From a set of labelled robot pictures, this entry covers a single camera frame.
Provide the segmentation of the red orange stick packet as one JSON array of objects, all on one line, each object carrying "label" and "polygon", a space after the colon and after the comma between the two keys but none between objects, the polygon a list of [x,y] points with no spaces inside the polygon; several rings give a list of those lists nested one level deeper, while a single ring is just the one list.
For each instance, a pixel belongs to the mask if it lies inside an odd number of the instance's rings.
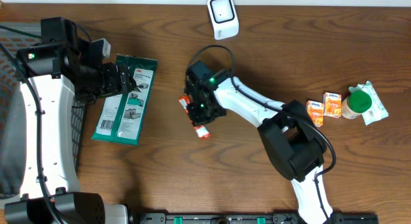
[{"label": "red orange stick packet", "polygon": [[[183,109],[185,110],[186,114],[189,114],[188,105],[192,102],[189,96],[181,96],[179,98],[179,103],[182,105]],[[206,139],[211,136],[210,132],[204,125],[194,126],[193,127],[197,136],[200,139]]]}]

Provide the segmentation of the white green packet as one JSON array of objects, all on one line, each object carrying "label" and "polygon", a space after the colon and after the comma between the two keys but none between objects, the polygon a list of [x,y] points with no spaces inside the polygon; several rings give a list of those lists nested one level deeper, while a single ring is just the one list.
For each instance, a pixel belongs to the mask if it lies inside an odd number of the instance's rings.
[{"label": "white green packet", "polygon": [[117,144],[138,145],[158,60],[118,55],[117,64],[125,64],[136,82],[127,94],[105,99],[92,139]]}]

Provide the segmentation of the orange tissue pack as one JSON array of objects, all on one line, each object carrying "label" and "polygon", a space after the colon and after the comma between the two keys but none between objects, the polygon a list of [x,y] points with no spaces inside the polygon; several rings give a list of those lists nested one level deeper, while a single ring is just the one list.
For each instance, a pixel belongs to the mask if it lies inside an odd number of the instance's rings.
[{"label": "orange tissue pack", "polygon": [[316,127],[321,127],[324,123],[324,104],[318,101],[307,101],[306,110]]},{"label": "orange tissue pack", "polygon": [[340,94],[325,92],[323,94],[324,115],[339,118],[341,116],[342,98]]}]

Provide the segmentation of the light green tissue packet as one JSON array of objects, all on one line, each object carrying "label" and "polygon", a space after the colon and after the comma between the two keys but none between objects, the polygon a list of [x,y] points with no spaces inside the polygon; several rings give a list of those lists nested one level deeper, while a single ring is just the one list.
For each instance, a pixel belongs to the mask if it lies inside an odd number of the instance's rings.
[{"label": "light green tissue packet", "polygon": [[389,116],[388,111],[383,106],[379,96],[377,95],[375,88],[370,81],[366,81],[365,84],[358,84],[356,87],[349,87],[349,91],[352,94],[357,90],[366,92],[372,100],[371,107],[362,113],[365,125],[369,125],[373,122],[380,121]]}]

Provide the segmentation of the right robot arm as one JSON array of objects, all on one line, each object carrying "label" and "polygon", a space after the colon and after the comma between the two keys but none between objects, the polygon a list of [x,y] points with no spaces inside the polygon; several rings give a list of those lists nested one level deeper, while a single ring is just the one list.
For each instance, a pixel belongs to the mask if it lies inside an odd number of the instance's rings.
[{"label": "right robot arm", "polygon": [[284,104],[254,92],[227,71],[189,69],[184,92],[191,98],[193,126],[206,125],[232,111],[254,125],[274,168],[291,181],[305,223],[331,223],[322,176],[328,140],[298,101]]}]

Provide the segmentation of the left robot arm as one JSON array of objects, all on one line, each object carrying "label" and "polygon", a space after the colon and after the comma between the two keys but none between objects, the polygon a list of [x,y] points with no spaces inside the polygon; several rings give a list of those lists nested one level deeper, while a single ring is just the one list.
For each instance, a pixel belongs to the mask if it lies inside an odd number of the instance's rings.
[{"label": "left robot arm", "polygon": [[20,199],[7,203],[7,223],[133,223],[123,204],[107,205],[80,188],[73,160],[73,103],[126,94],[128,67],[108,61],[110,46],[78,36],[63,17],[40,22],[39,43],[11,56],[26,114],[26,163]]}]

